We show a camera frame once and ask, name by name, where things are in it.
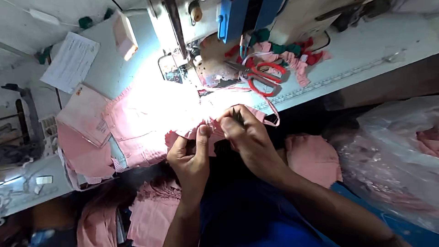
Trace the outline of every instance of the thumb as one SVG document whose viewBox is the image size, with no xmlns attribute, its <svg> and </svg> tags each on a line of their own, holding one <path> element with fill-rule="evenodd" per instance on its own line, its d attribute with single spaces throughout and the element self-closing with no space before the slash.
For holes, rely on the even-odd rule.
<svg viewBox="0 0 439 247">
<path fill-rule="evenodd" d="M 198 127 L 195 158 L 201 161 L 209 159 L 209 127 L 207 127 L 207 125 L 200 125 L 200 127 Z"/>
<path fill-rule="evenodd" d="M 233 145 L 247 142 L 247 132 L 245 129 L 231 117 L 225 117 L 221 120 L 221 129 L 226 134 L 226 138 Z"/>
</svg>

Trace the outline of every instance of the plastic bag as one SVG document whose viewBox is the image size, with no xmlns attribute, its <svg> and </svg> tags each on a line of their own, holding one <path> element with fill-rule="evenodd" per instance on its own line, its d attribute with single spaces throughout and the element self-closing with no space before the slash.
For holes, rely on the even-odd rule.
<svg viewBox="0 0 439 247">
<path fill-rule="evenodd" d="M 346 185 L 377 208 L 439 232 L 439 158 L 424 145 L 439 144 L 439 96 L 385 103 L 357 121 L 357 131 L 328 137 Z M 438 139 L 423 142 L 426 136 Z"/>
</svg>

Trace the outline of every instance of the person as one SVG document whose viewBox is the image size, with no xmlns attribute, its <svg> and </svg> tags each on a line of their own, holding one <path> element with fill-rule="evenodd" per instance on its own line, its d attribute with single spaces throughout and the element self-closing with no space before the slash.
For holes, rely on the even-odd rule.
<svg viewBox="0 0 439 247">
<path fill-rule="evenodd" d="M 244 124 L 232 118 L 233 109 Z M 187 154 L 187 140 L 179 137 L 168 162 L 182 195 L 165 247 L 410 246 L 366 209 L 293 172 L 264 125 L 245 106 L 228 109 L 217 121 L 251 175 L 227 165 L 229 157 L 223 164 L 209 165 L 206 125 L 198 128 L 194 155 Z M 227 171 L 216 189 L 205 194 L 213 170 L 223 165 Z"/>
</svg>

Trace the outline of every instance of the scissors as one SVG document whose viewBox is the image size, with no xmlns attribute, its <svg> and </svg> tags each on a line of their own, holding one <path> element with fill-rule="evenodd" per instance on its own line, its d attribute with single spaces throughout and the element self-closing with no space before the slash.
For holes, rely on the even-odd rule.
<svg viewBox="0 0 439 247">
<path fill-rule="evenodd" d="M 233 69 L 236 69 L 237 71 L 241 71 L 243 76 L 248 78 L 248 85 L 250 86 L 250 88 L 256 93 L 263 95 L 265 97 L 273 97 L 275 96 L 275 94 L 279 92 L 279 90 L 281 89 L 279 84 L 284 81 L 283 75 L 287 72 L 287 70 L 284 67 L 270 62 L 263 62 L 258 64 L 256 67 L 252 67 L 252 68 L 247 68 L 244 65 L 232 61 L 226 60 L 224 62 L 230 67 L 232 67 Z M 282 74 L 282 76 L 279 78 L 277 76 L 260 71 L 260 69 L 264 66 L 268 66 L 278 70 Z M 253 83 L 254 79 L 273 88 L 273 91 L 271 93 L 264 93 L 259 91 L 259 89 L 257 89 Z"/>
</svg>

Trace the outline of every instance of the hand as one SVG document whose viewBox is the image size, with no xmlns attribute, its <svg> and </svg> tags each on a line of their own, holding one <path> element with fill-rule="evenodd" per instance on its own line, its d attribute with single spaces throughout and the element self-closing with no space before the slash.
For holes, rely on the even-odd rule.
<svg viewBox="0 0 439 247">
<path fill-rule="evenodd" d="M 187 155 L 186 145 L 187 139 L 179 136 L 167 160 L 180 180 L 182 201 L 195 205 L 200 203 L 209 178 L 209 128 L 198 128 L 195 155 Z"/>
<path fill-rule="evenodd" d="M 244 126 L 232 118 L 233 108 L 240 112 Z M 277 154 L 265 126 L 244 105 L 229 108 L 217 119 L 225 137 L 239 152 L 245 165 L 256 176 L 275 185 L 291 173 Z"/>
</svg>

